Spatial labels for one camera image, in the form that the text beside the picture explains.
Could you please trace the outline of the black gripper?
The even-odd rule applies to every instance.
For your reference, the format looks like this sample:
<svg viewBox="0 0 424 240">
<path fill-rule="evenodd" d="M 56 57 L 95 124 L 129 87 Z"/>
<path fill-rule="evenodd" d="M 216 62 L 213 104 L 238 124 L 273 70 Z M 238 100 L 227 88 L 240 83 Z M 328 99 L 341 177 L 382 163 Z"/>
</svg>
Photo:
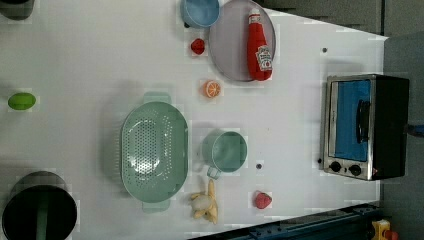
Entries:
<svg viewBox="0 0 424 240">
<path fill-rule="evenodd" d="M 407 133 L 415 137 L 424 137 L 424 125 L 408 125 Z"/>
</svg>

